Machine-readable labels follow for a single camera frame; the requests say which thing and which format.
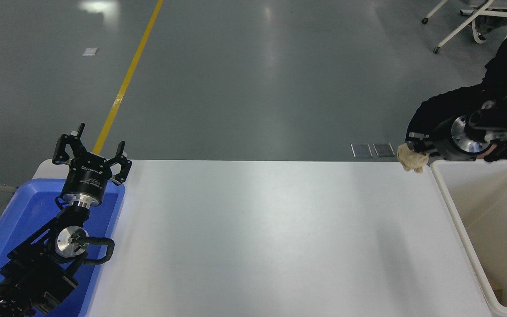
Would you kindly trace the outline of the person's hand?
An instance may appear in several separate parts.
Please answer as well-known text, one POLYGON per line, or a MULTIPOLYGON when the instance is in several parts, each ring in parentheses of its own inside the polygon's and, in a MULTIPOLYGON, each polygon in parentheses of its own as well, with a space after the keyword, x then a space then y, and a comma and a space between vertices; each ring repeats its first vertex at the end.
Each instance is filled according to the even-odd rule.
POLYGON ((497 161, 500 159, 499 155, 497 154, 498 148, 499 148, 498 144, 492 144, 487 151, 478 155, 476 159, 484 160, 487 162, 497 161))

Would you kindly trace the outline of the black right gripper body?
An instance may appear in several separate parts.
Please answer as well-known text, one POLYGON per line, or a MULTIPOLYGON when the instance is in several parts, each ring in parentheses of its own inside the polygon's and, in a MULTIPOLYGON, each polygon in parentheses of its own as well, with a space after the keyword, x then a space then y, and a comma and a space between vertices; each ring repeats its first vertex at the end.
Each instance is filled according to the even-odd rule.
POLYGON ((456 120, 445 120, 432 131, 430 138, 435 152, 443 160, 466 160, 466 154, 453 142, 452 126, 456 120))

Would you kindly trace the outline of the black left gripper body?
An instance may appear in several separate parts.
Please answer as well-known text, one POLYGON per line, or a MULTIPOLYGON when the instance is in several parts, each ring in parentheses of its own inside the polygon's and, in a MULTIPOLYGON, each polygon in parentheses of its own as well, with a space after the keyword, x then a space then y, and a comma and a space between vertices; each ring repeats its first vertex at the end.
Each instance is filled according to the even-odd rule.
POLYGON ((75 157, 69 164, 62 200, 73 201, 74 196, 85 195, 91 197, 93 202, 101 202, 111 176, 106 158, 95 154, 75 157))

